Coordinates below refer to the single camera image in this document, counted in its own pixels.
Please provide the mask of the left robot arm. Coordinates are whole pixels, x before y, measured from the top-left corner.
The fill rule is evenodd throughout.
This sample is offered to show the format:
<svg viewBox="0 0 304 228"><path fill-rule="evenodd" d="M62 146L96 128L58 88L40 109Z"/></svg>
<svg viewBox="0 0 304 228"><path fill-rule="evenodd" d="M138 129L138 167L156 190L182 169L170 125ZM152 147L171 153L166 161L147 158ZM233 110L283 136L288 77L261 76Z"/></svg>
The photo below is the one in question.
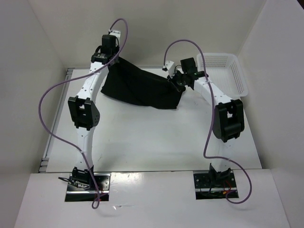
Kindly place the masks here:
<svg viewBox="0 0 304 228"><path fill-rule="evenodd" d="M72 170L72 182L89 190L94 187L95 178L92 160L93 133L100 121L100 113L95 105L96 97L104 78L109 73L105 66L118 53L120 32L112 31L103 35L101 45L91 57L90 76L85 80L80 91L74 97L69 97L68 108L72 121L76 127L77 147L81 155Z"/></svg>

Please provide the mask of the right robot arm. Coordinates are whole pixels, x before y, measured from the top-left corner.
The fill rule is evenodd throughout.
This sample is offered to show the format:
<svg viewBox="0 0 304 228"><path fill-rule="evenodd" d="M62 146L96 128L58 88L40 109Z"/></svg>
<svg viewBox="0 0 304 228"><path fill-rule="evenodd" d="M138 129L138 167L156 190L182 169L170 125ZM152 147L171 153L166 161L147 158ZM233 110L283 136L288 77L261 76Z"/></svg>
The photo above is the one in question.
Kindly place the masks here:
<svg viewBox="0 0 304 228"><path fill-rule="evenodd" d="M226 182L231 174L230 158L235 140L244 131L243 103L222 92L203 70L196 67L194 58L180 61L182 70L173 61L166 61L163 70L169 73L167 79L180 90L188 86L198 92L212 108L212 133L219 142L218 152L211 155L208 180L212 187Z"/></svg>

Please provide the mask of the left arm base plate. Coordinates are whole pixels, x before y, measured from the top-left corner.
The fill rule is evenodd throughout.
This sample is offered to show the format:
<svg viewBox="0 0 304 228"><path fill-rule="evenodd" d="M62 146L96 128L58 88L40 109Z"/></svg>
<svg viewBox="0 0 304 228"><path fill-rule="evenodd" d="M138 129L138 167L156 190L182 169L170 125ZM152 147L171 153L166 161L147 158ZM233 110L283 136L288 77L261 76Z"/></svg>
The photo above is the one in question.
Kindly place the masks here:
<svg viewBox="0 0 304 228"><path fill-rule="evenodd" d="M109 201L110 193L110 173L94 173L95 180L98 185L99 193L101 195L100 201ZM69 178L61 178L67 182L65 202L92 202L97 197L97 190L92 183L91 185L80 182L72 182L72 175Z"/></svg>

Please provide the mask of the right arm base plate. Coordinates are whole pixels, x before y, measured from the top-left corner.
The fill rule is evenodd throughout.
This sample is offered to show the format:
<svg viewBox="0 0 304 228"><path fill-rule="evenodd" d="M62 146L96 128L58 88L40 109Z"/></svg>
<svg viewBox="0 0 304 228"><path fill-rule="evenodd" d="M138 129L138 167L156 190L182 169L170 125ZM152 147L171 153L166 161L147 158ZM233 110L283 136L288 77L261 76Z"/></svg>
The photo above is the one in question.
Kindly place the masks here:
<svg viewBox="0 0 304 228"><path fill-rule="evenodd" d="M233 172L220 181L212 181L208 171L193 172L196 200L229 199L239 198L235 175Z"/></svg>

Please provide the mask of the black shorts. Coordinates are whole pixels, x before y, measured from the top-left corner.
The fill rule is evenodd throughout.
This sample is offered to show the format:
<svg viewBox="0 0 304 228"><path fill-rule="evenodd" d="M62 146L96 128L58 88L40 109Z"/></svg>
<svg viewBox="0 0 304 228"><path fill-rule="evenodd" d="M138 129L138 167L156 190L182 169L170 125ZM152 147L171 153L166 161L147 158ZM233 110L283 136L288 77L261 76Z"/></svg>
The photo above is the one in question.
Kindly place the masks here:
<svg viewBox="0 0 304 228"><path fill-rule="evenodd" d="M131 105L166 110L177 108L185 90L185 87L176 88L168 79L142 70L120 57L109 67L101 93Z"/></svg>

